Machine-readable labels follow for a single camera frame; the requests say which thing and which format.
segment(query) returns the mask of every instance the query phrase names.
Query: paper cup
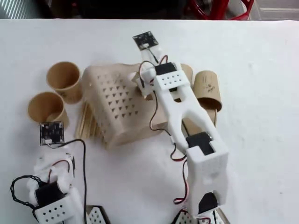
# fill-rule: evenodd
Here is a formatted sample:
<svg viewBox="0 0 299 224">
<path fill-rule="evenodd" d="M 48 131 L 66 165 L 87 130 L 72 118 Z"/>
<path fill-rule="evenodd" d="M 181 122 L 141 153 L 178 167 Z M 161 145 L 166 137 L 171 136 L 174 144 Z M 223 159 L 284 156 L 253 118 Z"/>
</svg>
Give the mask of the paper cup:
<svg viewBox="0 0 299 224">
<path fill-rule="evenodd" d="M 205 109 L 220 111 L 220 99 L 217 75 L 212 71 L 201 71 L 196 74 L 193 92 L 200 105 Z"/>
<path fill-rule="evenodd" d="M 43 92 L 33 97 L 28 105 L 28 116 L 37 123 L 62 121 L 65 128 L 70 123 L 63 99 L 54 92 Z"/>
<path fill-rule="evenodd" d="M 68 104 L 75 104 L 82 98 L 80 71 L 71 62 L 54 64 L 47 73 L 47 83 Z"/>
</svg>

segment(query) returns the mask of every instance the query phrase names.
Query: perforated white bracket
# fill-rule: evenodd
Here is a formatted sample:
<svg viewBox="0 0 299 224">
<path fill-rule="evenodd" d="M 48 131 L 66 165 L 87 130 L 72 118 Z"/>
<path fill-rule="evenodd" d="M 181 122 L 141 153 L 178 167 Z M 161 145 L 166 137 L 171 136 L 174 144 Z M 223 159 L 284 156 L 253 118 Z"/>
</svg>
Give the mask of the perforated white bracket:
<svg viewBox="0 0 299 224">
<path fill-rule="evenodd" d="M 97 207 L 93 207 L 88 217 L 91 224 L 106 224 L 101 210 Z"/>
<path fill-rule="evenodd" d="M 209 212 L 206 216 L 207 218 L 211 219 L 210 224 L 229 224 L 229 221 L 227 221 L 224 217 L 221 217 L 221 214 L 215 210 L 215 217 L 216 217 L 216 223 L 214 220 L 214 215 L 212 212 Z M 188 212 L 181 212 L 178 216 L 178 219 L 176 220 L 175 224 L 209 224 L 209 220 L 207 219 L 194 219 Z"/>
</svg>

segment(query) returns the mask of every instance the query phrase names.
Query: wire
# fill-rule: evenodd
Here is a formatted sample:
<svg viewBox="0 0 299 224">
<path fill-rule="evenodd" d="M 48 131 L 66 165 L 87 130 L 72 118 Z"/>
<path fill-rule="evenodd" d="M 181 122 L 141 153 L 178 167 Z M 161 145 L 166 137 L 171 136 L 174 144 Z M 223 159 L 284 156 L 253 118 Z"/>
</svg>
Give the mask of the wire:
<svg viewBox="0 0 299 224">
<path fill-rule="evenodd" d="M 215 222 L 215 224 L 217 224 L 216 215 L 215 215 L 215 210 L 213 211 L 213 216 L 214 216 L 214 222 Z"/>
<path fill-rule="evenodd" d="M 39 186 L 43 185 L 43 184 L 47 184 L 45 182 L 43 182 L 38 176 L 34 176 L 34 175 L 23 175 L 23 176 L 19 176 L 17 178 L 15 178 L 13 180 L 13 182 L 11 183 L 11 186 L 10 186 L 10 192 L 11 192 L 11 196 L 13 197 L 13 200 L 15 202 L 18 202 L 22 205 L 25 205 L 27 207 L 30 207 L 32 209 L 32 215 L 34 216 L 34 218 L 37 220 L 36 218 L 36 215 L 35 215 L 35 210 L 36 210 L 36 207 L 29 203 L 29 202 L 24 202 L 24 201 L 21 201 L 20 199 L 18 199 L 16 196 L 15 196 L 15 193 L 14 193 L 14 185 L 15 183 L 18 181 L 18 180 L 21 180 L 21 179 L 28 179 L 28 178 L 31 178 L 32 180 L 35 180 Z"/>
<path fill-rule="evenodd" d="M 185 195 L 184 197 L 177 197 L 173 200 L 174 204 L 181 204 L 182 202 L 184 202 L 186 200 L 186 198 L 188 197 L 188 192 L 189 192 L 189 186 L 185 177 L 185 172 L 184 172 L 184 168 L 185 168 L 185 164 L 187 163 L 187 160 L 185 160 L 185 162 L 183 163 L 183 180 L 184 180 L 184 184 L 185 184 Z"/>
<path fill-rule="evenodd" d="M 87 196 L 87 184 L 86 184 L 86 173 L 85 173 L 85 161 L 86 161 L 86 144 L 82 139 L 74 139 L 65 143 L 62 143 L 56 148 L 60 148 L 63 146 L 66 146 L 68 144 L 71 144 L 76 141 L 81 141 L 83 143 L 83 179 L 84 179 L 84 211 L 83 211 L 83 216 L 84 216 L 84 224 L 87 224 L 87 219 L 86 219 L 86 196 Z"/>
<path fill-rule="evenodd" d="M 153 57 L 154 57 L 156 63 L 159 64 L 159 61 L 158 61 L 158 59 L 156 58 L 156 56 L 154 55 L 154 53 L 151 52 L 151 50 L 150 50 L 148 47 L 146 47 L 145 49 L 149 50 L 149 52 L 151 53 L 151 55 L 153 55 Z"/>
<path fill-rule="evenodd" d="M 164 58 L 166 58 L 166 63 L 168 63 L 168 55 L 164 55 L 164 56 L 162 57 L 162 59 L 160 60 L 160 63 L 159 63 L 159 64 L 162 64 Z"/>
<path fill-rule="evenodd" d="M 167 131 L 166 129 L 164 128 L 157 128 L 157 129 L 154 129 L 152 127 L 152 122 L 153 122 L 153 119 L 158 111 L 158 99 L 157 99 L 157 94 L 156 92 L 154 91 L 154 95 L 155 95 L 155 100 L 156 100 L 156 109 L 155 109 L 155 112 L 153 114 L 153 116 L 151 117 L 150 121 L 149 121 L 149 128 L 152 130 L 152 131 L 165 131 L 169 136 L 171 136 L 171 134 L 169 133 L 169 131 Z M 175 161 L 175 162 L 181 162 L 183 161 L 185 158 L 186 158 L 186 155 L 184 155 L 182 158 L 178 158 L 178 159 L 175 159 L 173 158 L 172 156 L 174 155 L 174 153 L 176 152 L 177 150 L 177 145 L 174 143 L 174 150 L 172 151 L 172 153 L 170 154 L 170 158 Z"/>
<path fill-rule="evenodd" d="M 60 162 L 67 162 L 67 164 L 68 164 L 68 170 L 67 170 L 67 172 L 69 173 L 70 172 L 70 163 L 67 160 L 59 160 L 59 161 L 53 163 L 51 166 L 55 166 L 56 164 L 58 164 Z M 49 174 L 48 174 L 48 183 L 50 183 L 51 173 L 52 173 L 52 169 L 50 169 Z"/>
<path fill-rule="evenodd" d="M 144 64 L 144 63 L 150 63 L 152 66 L 155 66 L 152 62 L 150 62 L 150 61 L 143 61 L 143 62 L 141 62 L 140 63 L 140 65 L 139 65 L 139 69 L 138 69 L 138 76 L 139 76 L 139 78 L 140 78 L 140 80 L 141 80 L 141 85 L 142 85 L 142 87 L 144 88 L 144 79 L 141 77 L 141 67 L 142 67 L 142 65 Z"/>
</svg>

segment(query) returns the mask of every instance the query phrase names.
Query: beige plastic container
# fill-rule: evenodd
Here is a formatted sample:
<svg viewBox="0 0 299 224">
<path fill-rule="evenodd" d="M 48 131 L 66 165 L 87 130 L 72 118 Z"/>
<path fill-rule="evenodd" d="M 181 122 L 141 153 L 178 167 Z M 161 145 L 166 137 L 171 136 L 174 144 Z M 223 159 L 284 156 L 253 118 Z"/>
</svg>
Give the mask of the beige plastic container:
<svg viewBox="0 0 299 224">
<path fill-rule="evenodd" d="M 75 104 L 82 98 L 80 71 L 71 62 L 58 62 L 47 73 L 47 83 L 68 104 Z"/>
<path fill-rule="evenodd" d="M 89 104 L 98 123 L 106 148 L 144 139 L 161 131 L 150 130 L 156 103 L 144 100 L 136 83 L 128 74 L 136 72 L 139 64 L 91 66 L 82 76 L 84 100 Z M 166 125 L 163 109 L 159 107 L 153 128 Z"/>
<path fill-rule="evenodd" d="M 37 123 L 62 121 L 64 128 L 70 123 L 63 99 L 54 92 L 42 92 L 33 97 L 27 111 L 28 116 Z"/>
</svg>

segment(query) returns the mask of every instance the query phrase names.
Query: floor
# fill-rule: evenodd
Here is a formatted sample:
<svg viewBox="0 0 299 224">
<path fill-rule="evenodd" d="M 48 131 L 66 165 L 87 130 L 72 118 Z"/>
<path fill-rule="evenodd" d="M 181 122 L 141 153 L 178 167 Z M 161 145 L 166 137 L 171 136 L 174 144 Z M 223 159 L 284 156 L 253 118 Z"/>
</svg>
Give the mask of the floor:
<svg viewBox="0 0 299 224">
<path fill-rule="evenodd" d="M 250 19 L 299 21 L 299 0 L 255 0 Z"/>
</svg>

